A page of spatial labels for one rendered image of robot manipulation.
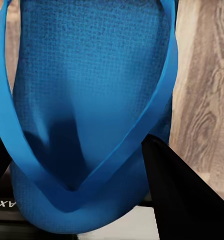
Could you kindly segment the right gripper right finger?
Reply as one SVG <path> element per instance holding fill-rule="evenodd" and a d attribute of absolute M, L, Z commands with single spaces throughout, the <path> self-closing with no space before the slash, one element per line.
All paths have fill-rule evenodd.
<path fill-rule="evenodd" d="M 142 154 L 160 240 L 224 240 L 224 200 L 162 139 Z"/>

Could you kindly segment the sandal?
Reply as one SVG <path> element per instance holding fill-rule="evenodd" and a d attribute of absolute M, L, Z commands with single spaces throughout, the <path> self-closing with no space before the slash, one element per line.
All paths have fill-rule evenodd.
<path fill-rule="evenodd" d="M 75 235 L 150 192 L 142 143 L 169 146 L 179 0 L 20 0 L 11 93 L 0 11 L 0 137 L 12 187 L 39 229 Z"/>

